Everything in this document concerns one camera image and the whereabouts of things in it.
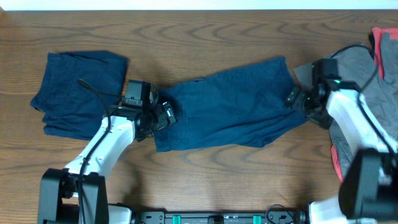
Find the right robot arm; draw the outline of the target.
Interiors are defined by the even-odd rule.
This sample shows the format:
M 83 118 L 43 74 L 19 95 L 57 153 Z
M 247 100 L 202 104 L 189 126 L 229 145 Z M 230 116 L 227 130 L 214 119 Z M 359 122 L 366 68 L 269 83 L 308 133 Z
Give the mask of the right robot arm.
M 296 86 L 285 106 L 323 128 L 335 121 L 354 154 L 337 196 L 312 202 L 307 223 L 397 220 L 397 141 L 368 108 L 355 82 L 325 80 L 310 91 Z

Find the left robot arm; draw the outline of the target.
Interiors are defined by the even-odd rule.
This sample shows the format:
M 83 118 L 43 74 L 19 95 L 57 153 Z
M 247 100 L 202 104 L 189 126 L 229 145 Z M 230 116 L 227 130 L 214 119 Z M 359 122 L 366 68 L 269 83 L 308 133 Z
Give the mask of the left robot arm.
M 168 101 L 151 93 L 107 106 L 99 130 L 63 169 L 49 168 L 40 182 L 38 223 L 139 223 L 129 206 L 109 203 L 106 179 L 124 150 L 176 122 Z

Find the navy blue shorts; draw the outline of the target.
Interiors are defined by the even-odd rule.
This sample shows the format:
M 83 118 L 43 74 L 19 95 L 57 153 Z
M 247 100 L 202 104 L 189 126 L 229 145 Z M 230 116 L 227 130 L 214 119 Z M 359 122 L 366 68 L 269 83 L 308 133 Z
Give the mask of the navy blue shorts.
M 264 147 L 306 122 L 284 105 L 294 86 L 285 58 L 277 57 L 160 90 L 177 121 L 154 134 L 156 149 Z

